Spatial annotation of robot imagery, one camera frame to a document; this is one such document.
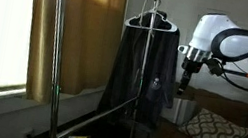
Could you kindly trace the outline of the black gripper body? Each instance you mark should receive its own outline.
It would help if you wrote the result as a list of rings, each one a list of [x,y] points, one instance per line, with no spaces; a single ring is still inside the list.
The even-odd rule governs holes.
[[[189,73],[198,73],[201,70],[203,64],[189,60],[188,57],[186,57],[181,66]]]

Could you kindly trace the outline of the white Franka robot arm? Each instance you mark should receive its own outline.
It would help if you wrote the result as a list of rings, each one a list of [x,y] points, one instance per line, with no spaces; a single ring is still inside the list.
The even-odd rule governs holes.
[[[221,13],[208,13],[200,18],[188,45],[178,50],[184,54],[184,69],[177,92],[182,94],[192,74],[206,65],[211,73],[219,76],[227,71],[226,63],[248,58],[248,30],[240,28]]]

